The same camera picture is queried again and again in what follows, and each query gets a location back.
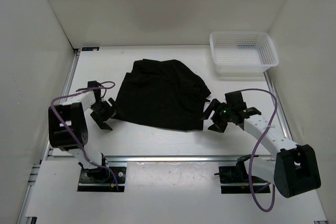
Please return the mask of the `black shorts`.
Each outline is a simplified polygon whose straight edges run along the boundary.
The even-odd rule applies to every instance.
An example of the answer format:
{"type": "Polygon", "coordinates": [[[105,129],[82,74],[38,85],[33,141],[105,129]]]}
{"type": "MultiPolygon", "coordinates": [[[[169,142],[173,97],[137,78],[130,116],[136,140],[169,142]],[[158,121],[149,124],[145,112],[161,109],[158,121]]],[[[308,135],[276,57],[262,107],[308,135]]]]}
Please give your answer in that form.
{"type": "Polygon", "coordinates": [[[211,91],[178,60],[137,60],[116,98],[115,119],[178,131],[201,131],[211,91]]]}

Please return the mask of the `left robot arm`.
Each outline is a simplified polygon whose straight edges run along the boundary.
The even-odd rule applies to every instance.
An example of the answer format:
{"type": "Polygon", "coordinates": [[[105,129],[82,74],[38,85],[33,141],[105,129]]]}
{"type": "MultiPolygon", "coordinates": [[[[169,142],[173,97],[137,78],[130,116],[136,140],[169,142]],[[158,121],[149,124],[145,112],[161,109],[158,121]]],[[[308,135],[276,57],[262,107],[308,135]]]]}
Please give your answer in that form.
{"type": "Polygon", "coordinates": [[[90,116],[99,129],[111,131],[107,120],[117,113],[116,102],[101,97],[99,90],[80,91],[71,95],[54,98],[48,108],[49,142],[74,156],[82,170],[98,182],[115,178],[105,156],[89,143],[89,134],[85,112],[90,109],[90,116]]]}

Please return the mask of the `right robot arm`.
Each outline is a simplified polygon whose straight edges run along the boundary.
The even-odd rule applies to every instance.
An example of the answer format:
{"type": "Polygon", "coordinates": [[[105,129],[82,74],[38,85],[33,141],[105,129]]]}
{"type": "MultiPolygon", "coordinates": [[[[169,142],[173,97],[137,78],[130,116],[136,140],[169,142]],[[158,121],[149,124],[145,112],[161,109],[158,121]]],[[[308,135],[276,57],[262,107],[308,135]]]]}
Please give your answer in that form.
{"type": "Polygon", "coordinates": [[[245,102],[229,104],[217,99],[210,102],[203,113],[203,120],[211,119],[210,131],[223,133],[228,123],[234,123],[255,139],[274,158],[266,161],[257,155],[245,155],[236,162],[236,177],[247,182],[253,177],[275,185],[285,198],[320,188],[321,179],[314,149],[306,144],[287,139],[269,125],[255,107],[245,102]]]}

